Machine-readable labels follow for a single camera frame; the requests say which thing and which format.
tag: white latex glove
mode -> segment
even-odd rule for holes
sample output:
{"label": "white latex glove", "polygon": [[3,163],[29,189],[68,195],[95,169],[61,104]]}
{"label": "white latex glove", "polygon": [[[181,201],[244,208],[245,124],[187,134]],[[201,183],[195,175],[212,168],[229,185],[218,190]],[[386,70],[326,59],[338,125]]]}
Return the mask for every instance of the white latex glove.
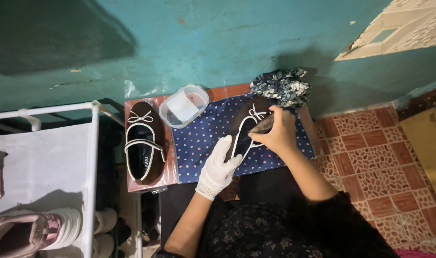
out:
{"label": "white latex glove", "polygon": [[238,154],[224,163],[231,143],[231,135],[219,139],[201,170],[196,192],[211,201],[232,182],[234,170],[242,160],[242,155]]}

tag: transparent lid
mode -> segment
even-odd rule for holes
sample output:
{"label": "transparent lid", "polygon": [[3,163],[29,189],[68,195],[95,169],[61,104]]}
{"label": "transparent lid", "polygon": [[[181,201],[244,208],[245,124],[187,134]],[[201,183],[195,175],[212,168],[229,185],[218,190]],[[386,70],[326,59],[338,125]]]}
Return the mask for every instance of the transparent lid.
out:
{"label": "transparent lid", "polygon": [[208,94],[200,85],[187,84],[161,103],[159,116],[168,126],[183,128],[205,110],[208,102]]}

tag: blue floral cloth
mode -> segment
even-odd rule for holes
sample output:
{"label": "blue floral cloth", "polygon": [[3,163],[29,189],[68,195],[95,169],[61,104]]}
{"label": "blue floral cloth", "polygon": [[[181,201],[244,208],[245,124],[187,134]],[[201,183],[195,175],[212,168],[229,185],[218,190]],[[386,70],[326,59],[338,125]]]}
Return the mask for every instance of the blue floral cloth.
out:
{"label": "blue floral cloth", "polygon": [[[245,94],[212,102],[188,126],[172,129],[180,184],[199,180],[201,169],[215,143],[219,138],[226,136],[229,125],[240,105],[251,96],[253,94]],[[298,148],[306,158],[315,158],[312,146],[299,119],[296,120],[296,138]],[[283,166],[285,163],[271,150],[265,146],[255,147],[250,149],[245,160],[235,170],[234,176]]]}

